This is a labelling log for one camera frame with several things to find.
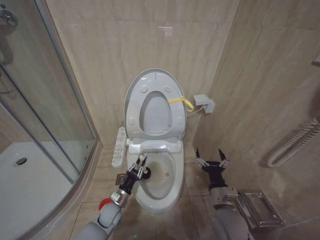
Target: yellow tie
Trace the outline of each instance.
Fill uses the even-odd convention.
[[[187,106],[186,110],[188,112],[192,112],[194,110],[194,106],[192,105],[191,102],[189,102],[185,96],[181,96],[181,97],[177,97],[177,98],[173,98],[173,99],[169,99],[168,103],[172,104],[172,103],[177,103],[177,102],[184,102]]]

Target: robotic arm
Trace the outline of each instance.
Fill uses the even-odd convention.
[[[107,240],[122,217],[121,209],[127,204],[136,181],[148,179],[150,168],[146,167],[147,157],[140,155],[126,171],[127,178],[116,192],[111,194],[111,203],[103,205],[96,218],[78,233],[75,240]]]
[[[222,177],[222,172],[229,164],[225,154],[219,148],[222,162],[204,161],[200,158],[199,150],[196,148],[195,163],[209,174],[212,206],[215,209],[212,218],[212,228],[218,240],[254,240],[249,232],[248,225],[241,214],[236,210],[234,199],[238,192],[233,187],[228,187]]]

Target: white toilet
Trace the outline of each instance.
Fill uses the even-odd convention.
[[[151,169],[151,177],[138,181],[132,191],[138,203],[151,213],[168,211],[182,188],[186,106],[182,101],[168,103],[181,96],[184,93],[170,73],[149,69],[134,79],[125,97],[127,167],[145,154]]]

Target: electrical outlet box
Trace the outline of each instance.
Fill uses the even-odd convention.
[[[193,98],[196,106],[206,105],[210,100],[210,98],[205,94],[194,95]]]
[[[194,98],[194,104],[196,106],[203,106],[203,109],[206,114],[210,114],[214,111],[216,104],[207,95],[205,94],[194,95],[193,98]]]

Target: cable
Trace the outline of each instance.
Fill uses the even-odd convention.
[[[193,112],[191,112],[191,113],[188,113],[186,116],[190,116],[191,114],[195,114],[195,113],[201,111],[201,110],[204,109],[204,108],[205,108],[205,106],[202,106],[202,107],[200,107],[197,111],[193,111]]]

